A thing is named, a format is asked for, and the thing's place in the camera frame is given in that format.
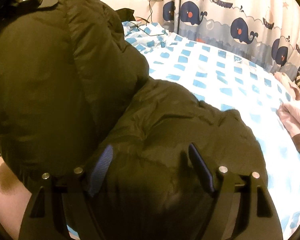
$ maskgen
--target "blue and white checkered bedding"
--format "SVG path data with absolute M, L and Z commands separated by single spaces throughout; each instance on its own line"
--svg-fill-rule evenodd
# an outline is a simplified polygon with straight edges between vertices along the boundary
M 286 89 L 260 66 L 158 23 L 137 28 L 125 22 L 123 28 L 126 41 L 148 60 L 151 77 L 176 82 L 221 111 L 240 112 L 261 145 L 268 189 L 288 239 L 300 224 L 300 154 L 276 114 L 291 99 Z

